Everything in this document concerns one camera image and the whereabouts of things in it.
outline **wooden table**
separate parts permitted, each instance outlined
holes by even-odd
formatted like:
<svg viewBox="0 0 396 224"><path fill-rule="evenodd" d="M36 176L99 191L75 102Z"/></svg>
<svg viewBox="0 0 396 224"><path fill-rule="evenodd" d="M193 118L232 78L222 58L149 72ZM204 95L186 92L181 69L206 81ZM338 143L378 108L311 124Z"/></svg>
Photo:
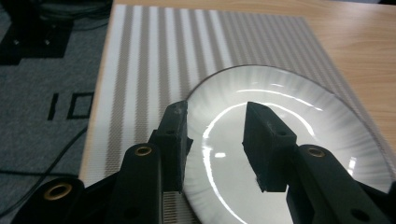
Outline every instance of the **wooden table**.
<svg viewBox="0 0 396 224"><path fill-rule="evenodd" d="M395 6L324 0L115 0L114 4L304 17L396 152Z"/></svg>

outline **striped pattern board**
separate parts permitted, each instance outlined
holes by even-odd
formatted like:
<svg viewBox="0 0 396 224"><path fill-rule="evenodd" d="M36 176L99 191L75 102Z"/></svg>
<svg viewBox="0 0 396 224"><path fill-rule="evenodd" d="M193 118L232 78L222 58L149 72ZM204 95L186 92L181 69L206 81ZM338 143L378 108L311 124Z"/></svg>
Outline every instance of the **striped pattern board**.
<svg viewBox="0 0 396 224"><path fill-rule="evenodd" d="M384 156L391 154L303 18L115 5L105 52L80 172L87 186L117 172L126 149L148 141L168 105L210 75L243 64L278 67L318 83L364 120ZM166 223L196 221L181 195L164 198Z"/></svg>

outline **white stripe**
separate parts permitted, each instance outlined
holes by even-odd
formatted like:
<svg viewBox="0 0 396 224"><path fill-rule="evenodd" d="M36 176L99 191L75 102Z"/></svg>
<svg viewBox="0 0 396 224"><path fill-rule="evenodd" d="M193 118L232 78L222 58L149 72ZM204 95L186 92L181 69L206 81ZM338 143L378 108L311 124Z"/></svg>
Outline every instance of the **white stripe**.
<svg viewBox="0 0 396 224"><path fill-rule="evenodd" d="M123 111L123 130L121 139L121 154L120 158L122 161L125 151L136 144L134 141L134 126L136 124L135 110L136 110L136 99L137 99L137 67L139 65L140 55L140 39L141 39L141 27L142 27L142 7L134 7L134 14L131 20L131 45L129 48L129 62L128 62L128 76L126 82L125 92L125 108Z"/></svg>
<svg viewBox="0 0 396 224"><path fill-rule="evenodd" d="M175 27L175 11L173 8L165 9L166 19L166 46L167 46L167 61L168 61L168 76L169 76L169 93L171 103L179 101L180 86L178 70L178 57L177 57L177 40L176 40L176 27Z"/></svg>
<svg viewBox="0 0 396 224"><path fill-rule="evenodd" d="M187 58L187 69L189 70L189 80L192 87L199 84L200 79L198 75L198 67L197 67L197 60L195 57L195 50L193 45L192 39L192 30L190 26L190 16L188 9L181 9L181 24L183 26L183 36L184 36L184 43L185 43L185 53Z"/></svg>
<svg viewBox="0 0 396 224"><path fill-rule="evenodd" d="M112 13L112 22L108 31L107 54L104 62L102 81L98 83L95 99L97 102L96 117L91 118L92 130L89 131L92 144L91 148L84 148L84 161L86 167L82 167L81 177L85 186L89 186L105 175L106 153L108 136L110 131L110 120L113 108L114 89L120 57L120 43L122 38L122 28L125 18L125 5L116 5Z"/></svg>
<svg viewBox="0 0 396 224"><path fill-rule="evenodd" d="M198 32L201 34L201 45L206 64L206 75L210 76L217 71L215 66L215 59L212 53L212 43L210 43L209 34L207 33L207 27L205 24L204 11L201 9L195 10L195 15L198 23Z"/></svg>
<svg viewBox="0 0 396 224"><path fill-rule="evenodd" d="M160 124L158 8L149 8L148 28L148 136Z"/></svg>
<svg viewBox="0 0 396 224"><path fill-rule="evenodd" d="M233 61L231 59L230 51L228 50L227 40L225 38L224 31L219 19L219 13L215 10L210 10L209 15L214 26L216 40L219 46L219 51L224 64L224 68L231 67L233 66Z"/></svg>

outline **gray floor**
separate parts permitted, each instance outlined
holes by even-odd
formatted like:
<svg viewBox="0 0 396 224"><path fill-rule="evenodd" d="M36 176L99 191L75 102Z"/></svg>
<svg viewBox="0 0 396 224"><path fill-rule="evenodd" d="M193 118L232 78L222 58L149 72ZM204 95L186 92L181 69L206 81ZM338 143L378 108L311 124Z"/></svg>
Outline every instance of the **gray floor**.
<svg viewBox="0 0 396 224"><path fill-rule="evenodd" d="M106 21L78 21L76 28ZM9 19L0 10L0 39ZM0 170L41 172L65 145L88 124L88 119L67 119L72 94L93 92L105 42L106 27L73 32L63 59L24 59L18 66L0 65ZM56 113L48 120L54 93ZM90 101L78 103L78 111ZM53 172L78 174L85 134L64 155ZM36 176L0 174L0 213L14 204L37 181ZM9 223L15 212L0 219Z"/></svg>

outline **gray carpet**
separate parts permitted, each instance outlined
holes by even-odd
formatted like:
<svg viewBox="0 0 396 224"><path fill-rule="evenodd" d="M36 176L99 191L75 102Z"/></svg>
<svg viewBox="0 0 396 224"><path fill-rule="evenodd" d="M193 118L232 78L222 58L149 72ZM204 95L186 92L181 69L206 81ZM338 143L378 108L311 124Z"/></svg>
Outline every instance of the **gray carpet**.
<svg viewBox="0 0 396 224"><path fill-rule="evenodd" d="M78 21L86 28L106 21ZM0 10L0 39L9 18ZM88 124L91 97L78 97L67 118L73 94L94 92L105 43L106 26L73 32L63 59L23 59L18 66L0 66L0 170L44 173L67 143ZM59 94L52 120L48 120L54 93ZM52 171L77 175L85 134L70 147ZM14 204L38 176L0 174L0 213ZM0 219L9 223L15 210Z"/></svg>

